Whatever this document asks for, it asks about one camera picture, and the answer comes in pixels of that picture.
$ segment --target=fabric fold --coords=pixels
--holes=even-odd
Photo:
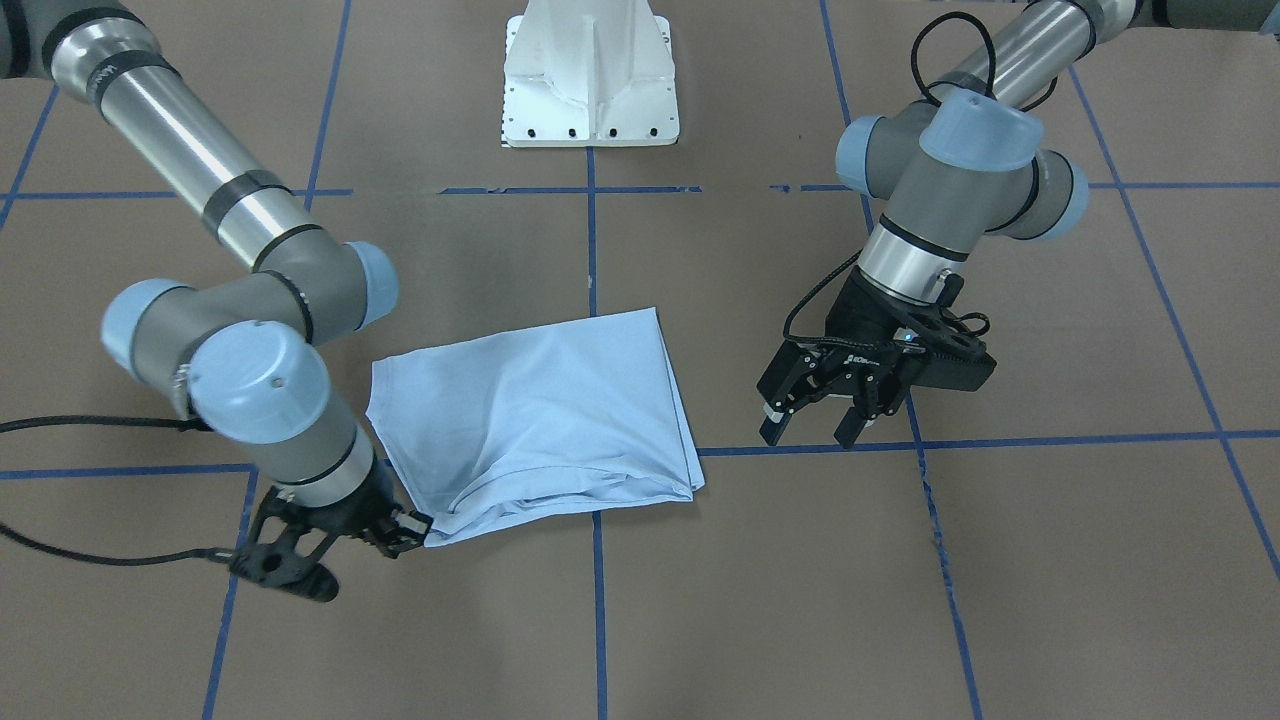
[[[378,360],[366,415],[428,546],[705,483],[653,307]]]

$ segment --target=robotic arm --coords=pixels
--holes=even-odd
[[[925,28],[916,40],[919,47]],[[827,396],[850,397],[836,441],[852,447],[911,386],[975,391],[996,368],[979,340],[980,313],[956,316],[960,274],[983,234],[1047,240],[1088,204],[1084,173],[1039,150],[1043,127],[1019,110],[1071,63],[1128,27],[1280,33],[1274,0],[1033,0],[987,47],[929,86],[895,118],[854,120],[836,150],[840,178],[888,200],[865,247],[787,318],[785,341],[756,389],[760,436],[777,445],[791,416]],[[823,337],[796,337],[791,320],[849,265]],[[969,322],[983,327],[972,328]]]
[[[250,269],[195,290],[150,279],[108,307],[102,342],[134,379],[229,438],[274,484],[237,575],[328,601],[319,560],[340,536],[396,557],[422,543],[430,518],[392,495],[389,468],[312,346],[353,333],[394,307],[390,260],[372,245],[337,243],[191,92],[155,36],[114,0],[0,0],[0,70],[52,79],[93,105]],[[285,529],[261,538],[266,519]],[[298,539],[325,539],[307,556]]]

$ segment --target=light blue cloth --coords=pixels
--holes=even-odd
[[[428,546],[705,482],[652,307],[379,360],[366,414]]]

